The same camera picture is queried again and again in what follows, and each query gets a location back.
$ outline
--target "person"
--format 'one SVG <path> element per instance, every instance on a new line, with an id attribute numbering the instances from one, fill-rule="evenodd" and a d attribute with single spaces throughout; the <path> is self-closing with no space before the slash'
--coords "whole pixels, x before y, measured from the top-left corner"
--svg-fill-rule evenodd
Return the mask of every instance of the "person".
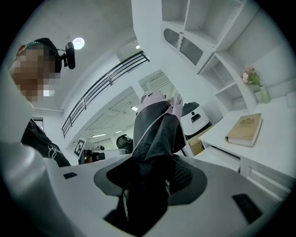
<path id="1" fill-rule="evenodd" d="M 57 48 L 50 39 L 40 38 L 19 48 L 10 75 L 23 96 L 32 102 L 49 89 L 51 80 L 59 77 L 61 68 L 62 60 Z M 55 160 L 59 167 L 70 166 L 61 149 L 33 119 L 29 121 L 21 142 L 39 151 L 43 157 Z"/>

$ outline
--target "metal railing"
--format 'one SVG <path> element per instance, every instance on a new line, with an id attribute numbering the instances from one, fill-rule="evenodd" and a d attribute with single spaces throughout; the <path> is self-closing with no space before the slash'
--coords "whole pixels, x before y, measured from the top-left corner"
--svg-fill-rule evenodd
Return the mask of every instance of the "metal railing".
<path id="1" fill-rule="evenodd" d="M 108 71 L 105 75 L 103 75 L 100 79 L 96 81 L 88 89 L 88 91 L 81 97 L 78 103 L 74 106 L 73 110 L 69 114 L 66 119 L 62 131 L 64 138 L 69 131 L 69 129 L 73 126 L 75 120 L 79 117 L 79 115 L 86 110 L 88 105 L 105 89 L 112 86 L 114 81 L 125 75 L 130 70 L 139 66 L 143 62 L 149 62 L 149 59 L 144 55 L 143 51 L 134 54 L 133 56 L 125 59 L 120 64 L 116 65 L 110 71 Z"/>

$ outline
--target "ceiling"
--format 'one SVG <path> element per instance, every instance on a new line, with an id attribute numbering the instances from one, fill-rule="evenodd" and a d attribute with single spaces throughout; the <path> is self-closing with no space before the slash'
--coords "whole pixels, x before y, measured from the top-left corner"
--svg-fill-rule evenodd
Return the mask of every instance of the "ceiling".
<path id="1" fill-rule="evenodd" d="M 55 87 L 55 97 L 45 97 L 34 104 L 35 107 L 59 109 L 90 65 L 107 52 L 115 53 L 135 39 L 131 0 L 45 1 L 12 43 L 6 58 L 7 65 L 12 64 L 20 45 L 42 37 L 50 38 L 58 49 L 65 49 L 66 43 L 76 37 L 85 40 L 85 46 L 75 51 L 75 69 L 62 69 L 61 80 Z"/>
<path id="2" fill-rule="evenodd" d="M 128 44 L 126 44 L 125 46 L 121 47 L 120 49 L 118 49 L 115 54 L 118 57 L 119 61 L 123 61 L 125 59 L 127 59 L 128 57 L 138 53 L 141 51 L 141 49 L 136 49 L 136 46 L 138 45 L 138 41 L 134 40 Z"/>
<path id="3" fill-rule="evenodd" d="M 141 80 L 140 86 L 144 92 L 161 91 L 168 99 L 178 93 L 176 88 L 163 72 L 148 80 Z"/>
<path id="4" fill-rule="evenodd" d="M 140 100 L 134 90 L 131 87 L 128 88 L 100 110 L 97 120 L 81 133 L 74 143 L 79 137 L 88 139 L 92 143 L 106 140 L 116 131 L 133 126 L 136 112 L 131 107 L 138 107 L 139 104 Z M 105 136 L 92 138 L 93 135 L 104 133 L 106 133 Z"/>

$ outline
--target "black chair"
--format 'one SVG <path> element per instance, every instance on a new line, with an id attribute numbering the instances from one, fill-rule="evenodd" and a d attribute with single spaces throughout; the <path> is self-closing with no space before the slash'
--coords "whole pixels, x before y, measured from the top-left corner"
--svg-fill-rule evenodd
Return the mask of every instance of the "black chair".
<path id="1" fill-rule="evenodd" d="M 126 134 L 121 135 L 116 140 L 116 146 L 118 149 L 126 149 L 128 154 L 133 152 L 133 139 L 128 137 Z"/>

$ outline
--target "desk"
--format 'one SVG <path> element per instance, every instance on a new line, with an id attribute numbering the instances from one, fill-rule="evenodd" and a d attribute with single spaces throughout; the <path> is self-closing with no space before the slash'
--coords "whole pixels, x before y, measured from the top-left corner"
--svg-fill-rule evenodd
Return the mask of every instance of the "desk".
<path id="1" fill-rule="evenodd" d="M 254 147 L 227 143 L 226 134 L 247 111 L 225 116 L 199 139 L 240 158 L 240 173 L 251 182 L 282 201 L 296 178 L 296 108 L 288 108 L 287 97 L 258 104 L 253 113 L 262 114 L 262 126 Z"/>

